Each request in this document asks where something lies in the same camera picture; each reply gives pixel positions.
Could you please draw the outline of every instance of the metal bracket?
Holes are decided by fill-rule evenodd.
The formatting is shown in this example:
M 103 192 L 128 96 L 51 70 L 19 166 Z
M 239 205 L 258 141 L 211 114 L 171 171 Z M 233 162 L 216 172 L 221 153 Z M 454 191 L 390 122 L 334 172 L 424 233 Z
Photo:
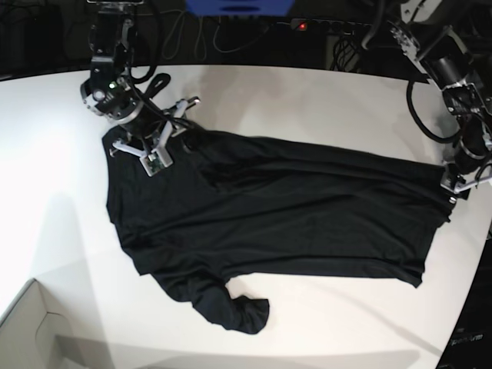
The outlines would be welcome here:
M 189 108 L 193 108 L 199 102 L 200 99 L 196 97 L 189 100 L 182 99 L 169 110 L 174 110 L 172 114 L 173 117 L 182 118 Z M 145 150 L 134 148 L 133 146 L 128 145 L 128 143 L 125 143 L 120 139 L 113 142 L 113 148 L 115 149 L 111 150 L 110 155 L 114 156 L 117 151 L 122 151 L 137 156 L 140 159 L 140 162 L 147 172 L 148 176 L 152 177 L 160 172 L 162 169 L 169 168 L 174 164 L 174 161 L 172 160 L 172 157 L 169 154 L 166 145 L 170 137 L 175 137 L 184 131 L 186 131 L 186 129 L 176 128 L 171 121 L 167 121 L 161 131 L 161 134 L 159 135 L 157 144 L 150 153 L 147 153 Z

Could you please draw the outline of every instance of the wire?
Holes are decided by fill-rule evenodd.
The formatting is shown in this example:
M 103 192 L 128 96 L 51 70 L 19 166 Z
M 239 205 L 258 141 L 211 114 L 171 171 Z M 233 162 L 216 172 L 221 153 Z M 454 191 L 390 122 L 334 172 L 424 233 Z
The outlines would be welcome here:
M 360 49 L 352 36 L 340 37 L 333 45 L 333 61 L 330 70 L 347 71 L 349 64 L 359 54 Z
M 414 103 L 412 102 L 412 92 L 414 91 L 414 85 L 415 85 L 414 80 L 408 81 L 407 105 L 408 105 L 408 110 L 410 111 L 410 114 L 414 119 L 415 123 L 417 124 L 418 128 L 421 129 L 424 135 L 426 135 L 431 140 L 437 142 L 438 144 L 450 144 L 455 142 L 461 136 L 461 129 L 459 129 L 454 135 L 451 135 L 449 137 L 439 137 L 434 133 L 432 133 L 431 131 L 429 131 L 429 128 L 427 128 L 425 124 L 421 121 L 421 119 L 417 114 L 417 111 L 415 110 Z
M 198 57 L 198 48 L 200 46 L 200 41 L 203 41 L 203 46 L 204 46 L 203 58 Z M 204 62 L 207 59 L 207 53 L 208 53 L 207 42 L 205 41 L 205 36 L 203 32 L 203 17 L 200 17 L 198 18 L 198 36 L 196 42 L 194 43 L 193 55 L 194 58 L 197 59 L 199 62 Z
M 265 32 L 263 32 L 263 33 L 262 33 L 261 35 L 259 35 L 257 38 L 255 38 L 255 39 L 253 39 L 253 40 L 251 40 L 251 41 L 247 42 L 246 44 L 241 45 L 241 46 L 239 46 L 239 47 L 237 47 L 237 48 L 232 48 L 232 49 L 230 49 L 230 50 L 223 50 L 223 49 L 221 49 L 221 48 L 219 48 L 219 47 L 217 46 L 217 36 L 218 36 L 218 31 L 219 31 L 219 29 L 220 29 L 220 28 L 221 28 L 221 17 L 219 17 L 219 26 L 215 29 L 214 38 L 213 38 L 213 40 L 212 40 L 212 43 L 214 44 L 214 48 L 215 48 L 215 50 L 217 50 L 218 52 L 220 52 L 220 53 L 222 53 L 222 54 L 232 54 L 233 52 L 239 52 L 239 51 L 241 51 L 241 50 L 244 50 L 244 49 L 246 49 L 246 48 L 249 48 L 250 46 L 252 46 L 252 45 L 253 45 L 253 44 L 255 44 L 256 42 L 258 42 L 258 41 L 259 41 L 259 40 L 260 40 L 263 36 L 265 36 L 265 35 L 268 33 L 268 31 L 270 31 L 270 25 L 269 25 L 269 26 L 268 26 L 268 29 L 267 29 Z
M 412 14 L 410 18 L 410 22 L 413 22 L 415 18 L 417 17 L 418 12 L 424 7 L 424 3 L 427 0 L 421 0 L 421 2 L 418 3 L 417 8 L 415 9 L 414 13 Z
M 13 25 L 15 23 L 19 23 L 19 21 L 28 20 L 28 19 L 32 18 L 33 16 L 35 16 L 31 10 L 31 8 L 43 8 L 43 5 L 40 5 L 40 4 L 14 5 L 14 4 L 5 4 L 2 2 L 2 3 L 0 3 L 0 5 L 5 5 L 7 7 L 7 10 L 2 14 L 2 16 L 0 16 L 0 22 L 2 22 L 2 23 L 4 23 L 3 18 L 5 18 L 9 13 L 13 12 L 14 10 L 24 10 L 29 14 L 29 16 L 27 18 L 19 19 L 13 23 L 6 23 L 7 25 Z
M 138 88 L 136 88 L 135 83 L 133 82 L 134 78 L 131 76 L 131 65 L 127 65 L 127 70 L 128 70 L 127 83 L 130 86 L 131 90 L 144 103 L 144 105 L 158 118 L 160 118 L 162 121 L 171 121 L 175 125 L 186 129 L 199 128 L 199 126 L 196 123 L 189 121 L 188 119 L 175 118 L 170 115 L 165 115 L 161 110 L 159 110 L 159 108 L 152 102 L 150 98 L 145 96 L 145 94 L 143 94 L 141 91 L 138 90 Z
M 151 12 L 155 18 L 155 25 L 157 27 L 157 41 L 155 46 L 154 60 L 152 60 L 147 73 L 141 78 L 132 78 L 133 83 L 135 83 L 136 85 L 148 81 L 155 74 L 155 70 L 157 69 L 157 66 L 159 64 L 159 58 L 161 57 L 163 48 L 162 38 L 164 37 L 164 29 L 162 27 L 161 17 L 159 16 L 159 10 L 157 6 L 155 6 L 153 0 L 147 0 L 147 5 L 151 9 Z
M 367 50 L 367 44 L 377 34 L 377 31 L 379 30 L 381 23 L 383 21 L 385 8 L 386 8 L 386 0 L 378 0 L 377 8 L 376 8 L 376 15 L 375 15 L 374 21 L 371 25 L 371 29 L 362 39 L 362 43 L 361 43 L 362 48 Z

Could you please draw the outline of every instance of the electrical cable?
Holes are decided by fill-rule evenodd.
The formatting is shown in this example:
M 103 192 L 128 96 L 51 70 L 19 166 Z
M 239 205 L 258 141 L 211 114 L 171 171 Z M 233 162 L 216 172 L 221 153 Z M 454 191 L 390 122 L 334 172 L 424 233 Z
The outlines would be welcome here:
M 417 17 L 418 12 L 422 9 L 422 7 L 424 6 L 424 3 L 426 1 L 427 0 L 421 0 L 421 2 L 418 3 L 417 8 L 415 9 L 414 13 L 412 14 L 412 16 L 410 18 L 410 23 L 415 20 L 415 18 Z
M 203 41 L 203 46 L 204 46 L 203 47 L 204 53 L 202 58 L 198 57 L 198 47 L 200 46 L 200 40 Z M 205 41 L 205 36 L 203 32 L 203 17 L 200 17 L 198 18 L 198 36 L 196 42 L 194 43 L 193 55 L 194 58 L 197 59 L 199 62 L 204 62 L 207 59 L 207 53 L 208 53 L 207 42 Z
M 182 37 L 183 36 L 183 29 L 185 27 L 185 15 L 187 12 L 185 10 L 179 10 L 178 12 L 180 12 L 180 14 L 176 18 L 175 23 L 172 25 L 171 30 L 169 32 L 169 35 L 164 40 L 164 44 L 163 44 L 162 52 L 161 52 L 161 56 L 164 60 L 172 60 L 172 59 L 176 58 L 176 56 L 178 55 L 179 50 L 181 48 L 181 40 L 183 39 L 183 37 Z M 168 47 L 168 43 L 170 42 L 172 37 L 175 35 L 176 29 L 179 29 L 179 31 L 178 31 L 178 39 L 176 41 L 175 50 L 170 55 L 166 55 L 165 50 Z
M 164 44 L 163 44 L 162 51 L 161 51 L 161 57 L 167 61 L 170 61 L 170 60 L 176 58 L 176 56 L 178 56 L 178 54 L 181 50 L 181 40 L 182 40 L 183 30 L 184 30 L 185 22 L 186 22 L 185 16 L 187 16 L 187 15 L 192 16 L 192 14 L 190 12 L 188 12 L 187 10 L 181 10 L 181 9 L 172 9 L 172 10 L 159 12 L 159 15 L 165 15 L 165 14 L 170 14 L 170 13 L 179 13 L 179 15 L 176 18 L 175 23 L 172 25 L 171 31 L 169 32 L 169 35 L 164 39 Z M 150 15 L 150 14 L 139 14 L 138 16 L 141 17 L 141 16 L 148 16 L 148 15 Z M 194 55 L 194 58 L 197 59 L 197 61 L 204 62 L 205 59 L 207 58 L 208 50 L 207 50 L 207 43 L 205 41 L 204 32 L 203 32 L 203 27 L 204 27 L 203 17 L 198 17 L 197 20 L 198 20 L 198 35 L 197 35 L 197 38 L 196 38 L 195 43 L 194 43 L 193 55 Z M 168 47 L 169 42 L 174 37 L 175 32 L 177 30 L 178 30 L 178 33 L 177 33 L 178 40 L 177 40 L 176 47 L 170 55 L 166 55 L 166 48 Z M 202 42 L 203 46 L 204 46 L 204 53 L 203 53 L 203 56 L 201 56 L 201 57 L 198 55 L 198 49 L 200 47 L 200 42 Z
M 152 112 L 154 113 L 158 118 L 160 118 L 162 121 L 171 121 L 173 124 L 186 128 L 186 129 L 193 129 L 193 128 L 198 128 L 199 126 L 192 122 L 189 121 L 188 119 L 183 119 L 183 118 L 175 118 L 170 115 L 165 115 L 153 102 L 150 98 L 145 96 L 141 91 L 138 90 L 138 88 L 135 86 L 134 78 L 131 76 L 131 66 L 127 65 L 127 70 L 128 70 L 128 78 L 127 78 L 127 83 L 128 86 L 130 86 L 131 90 L 135 93 L 135 95 L 138 97 L 139 100 L 141 100 L 144 105 Z
M 379 28 L 381 26 L 381 23 L 383 21 L 385 8 L 386 8 L 386 0 L 378 0 L 377 8 L 376 8 L 376 15 L 374 16 L 374 21 L 371 25 L 371 29 L 369 29 L 367 34 L 362 39 L 361 45 L 362 45 L 362 48 L 364 48 L 365 50 L 367 50 L 367 44 L 377 34 L 377 31 L 379 30 Z
M 155 25 L 157 27 L 157 41 L 156 41 L 157 43 L 155 46 L 154 60 L 152 60 L 150 64 L 150 68 L 148 69 L 147 73 L 141 78 L 132 77 L 132 81 L 136 85 L 148 81 L 155 74 L 155 70 L 157 69 L 157 66 L 159 64 L 159 58 L 161 57 L 162 48 L 163 48 L 162 38 L 164 37 L 164 29 L 162 27 L 161 17 L 159 16 L 159 10 L 157 6 L 155 6 L 153 0 L 147 0 L 147 5 L 151 9 L 151 12 L 155 18 Z
M 231 54 L 231 53 L 233 53 L 233 52 L 239 52 L 239 51 L 241 51 L 241 50 L 244 50 L 244 49 L 246 49 L 246 48 L 249 48 L 250 46 L 252 46 L 252 45 L 253 45 L 253 44 L 255 44 L 256 42 L 258 42 L 261 38 L 263 38 L 263 37 L 264 37 L 264 36 L 268 33 L 268 31 L 270 31 L 270 25 L 269 25 L 269 26 L 268 26 L 268 29 L 267 29 L 264 33 L 262 33 L 261 35 L 259 35 L 257 38 L 255 38 L 255 39 L 253 39 L 253 40 L 251 40 L 251 41 L 247 42 L 246 44 L 241 45 L 241 46 L 239 46 L 239 47 L 237 47 L 237 48 L 230 49 L 230 50 L 223 50 L 223 49 L 221 49 L 221 48 L 219 48 L 219 47 L 217 46 L 217 36 L 218 36 L 218 31 L 219 31 L 219 29 L 221 28 L 221 26 L 220 26 L 220 23 L 221 23 L 220 19 L 221 19 L 221 17 L 219 17 L 219 26 L 215 29 L 214 38 L 213 38 L 213 40 L 212 40 L 212 43 L 214 44 L 214 48 L 215 48 L 215 50 L 217 50 L 217 51 L 218 51 L 218 52 L 220 52 L 221 54 Z
M 421 121 L 419 118 L 417 111 L 415 110 L 414 103 L 412 101 L 412 92 L 414 91 L 414 85 L 415 81 L 410 80 L 408 82 L 407 86 L 407 105 L 408 105 L 408 110 L 410 111 L 410 114 L 412 118 L 415 121 L 415 124 L 417 124 L 418 128 L 421 129 L 422 133 L 426 135 L 428 138 L 431 140 L 437 142 L 438 144 L 450 144 L 455 142 L 460 136 L 461 136 L 461 130 L 459 129 L 454 135 L 451 135 L 449 137 L 439 137 L 432 133 L 429 128 L 425 126 L 425 124 Z

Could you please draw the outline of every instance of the white tabletop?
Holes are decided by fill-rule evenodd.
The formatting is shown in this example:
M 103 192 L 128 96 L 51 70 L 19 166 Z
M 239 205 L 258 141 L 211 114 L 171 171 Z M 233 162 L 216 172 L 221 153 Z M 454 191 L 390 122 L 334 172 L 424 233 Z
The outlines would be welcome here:
M 442 147 L 408 113 L 405 81 L 244 66 L 159 71 L 173 79 L 158 105 L 198 95 L 203 102 L 191 117 L 209 129 L 441 160 Z M 121 251 L 105 209 L 101 137 L 109 127 L 81 103 L 87 77 L 0 83 L 4 300 L 36 277 L 47 309 L 67 317 L 77 355 L 91 367 L 436 367 L 484 247 L 490 186 L 458 201 L 434 238 L 418 289 L 397 280 L 241 276 L 228 284 L 231 294 L 268 298 L 271 315 L 257 335 L 225 331 L 168 298 L 152 277 L 139 277 Z M 455 124 L 432 86 L 416 86 L 414 101 L 429 126 Z

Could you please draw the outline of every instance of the black cable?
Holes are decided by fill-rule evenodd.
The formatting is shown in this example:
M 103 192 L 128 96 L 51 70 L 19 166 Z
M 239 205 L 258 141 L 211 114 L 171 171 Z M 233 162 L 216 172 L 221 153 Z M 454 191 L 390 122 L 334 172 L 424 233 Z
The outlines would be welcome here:
M 150 68 L 148 69 L 147 73 L 141 78 L 132 77 L 132 81 L 136 85 L 144 83 L 152 78 L 159 64 L 159 58 L 161 57 L 162 47 L 164 43 L 162 40 L 162 38 L 164 37 L 164 30 L 162 27 L 161 17 L 159 15 L 159 9 L 157 8 L 157 6 L 155 6 L 153 0 L 147 0 L 147 5 L 151 9 L 152 14 L 154 15 L 155 24 L 157 26 L 157 44 L 155 47 L 154 60 L 151 61 Z
M 376 15 L 374 16 L 374 21 L 371 25 L 371 29 L 369 29 L 369 32 L 362 39 L 362 43 L 361 43 L 362 48 L 367 50 L 367 44 L 377 34 L 377 31 L 379 30 L 381 23 L 383 22 L 385 8 L 386 8 L 386 0 L 378 0 Z
M 414 85 L 415 81 L 410 80 L 408 82 L 407 86 L 407 105 L 408 105 L 408 110 L 410 111 L 410 114 L 412 118 L 414 119 L 415 123 L 417 124 L 418 128 L 421 129 L 421 131 L 426 135 L 428 138 L 431 140 L 439 143 L 439 144 L 450 144 L 455 142 L 461 135 L 461 130 L 459 129 L 454 135 L 451 135 L 449 137 L 439 137 L 429 131 L 429 129 L 425 126 L 425 124 L 421 121 L 419 118 L 417 111 L 415 110 L 414 103 L 412 101 L 412 92 L 414 91 Z
M 185 16 L 187 13 L 187 11 L 185 10 L 176 10 L 176 11 L 171 10 L 169 12 L 179 12 L 179 15 L 176 18 L 175 23 L 172 25 L 169 35 L 164 39 L 164 44 L 161 52 L 161 56 L 164 60 L 172 60 L 176 58 L 176 56 L 179 53 L 179 49 L 181 48 L 183 29 L 185 28 Z M 170 40 L 175 35 L 176 30 L 178 30 L 178 39 L 176 41 L 176 48 L 170 55 L 166 55 L 165 54 L 166 48 L 168 47 L 168 43 L 170 42 Z
M 418 3 L 417 5 L 417 8 L 415 9 L 414 13 L 412 14 L 411 18 L 410 18 L 410 23 L 413 22 L 415 20 L 415 18 L 417 17 L 417 14 L 418 12 L 421 10 L 421 8 L 424 6 L 424 3 L 426 2 L 427 0 L 421 0 L 421 2 Z
M 135 83 L 133 82 L 134 78 L 131 76 L 131 66 L 128 66 L 127 68 L 129 74 L 127 78 L 127 83 L 130 86 L 131 90 L 135 93 L 138 99 L 141 100 L 144 103 L 144 105 L 158 118 L 160 118 L 162 121 L 171 121 L 175 125 L 186 129 L 193 129 L 198 127 L 198 125 L 196 125 L 192 121 L 189 121 L 188 119 L 175 118 L 172 117 L 171 115 L 166 115 L 161 110 L 159 110 L 159 108 L 155 106 L 155 104 L 152 102 L 150 98 L 145 96 L 141 91 L 138 90 L 138 88 L 136 88 Z
M 34 14 L 32 13 L 31 11 L 31 8 L 43 8 L 43 5 L 40 5 L 40 4 L 32 4 L 32 5 L 6 5 L 7 6 L 7 10 L 2 14 L 2 16 L 0 17 L 0 22 L 4 23 L 3 22 L 3 18 L 5 18 L 9 13 L 13 12 L 14 10 L 24 10 L 28 13 L 28 17 L 27 18 L 23 18 L 23 19 L 19 19 L 17 20 L 16 22 L 12 23 L 12 24 L 15 24 L 15 23 L 18 23 L 18 21 L 23 21 L 23 20 L 27 20 L 27 19 L 30 19 L 34 16 Z

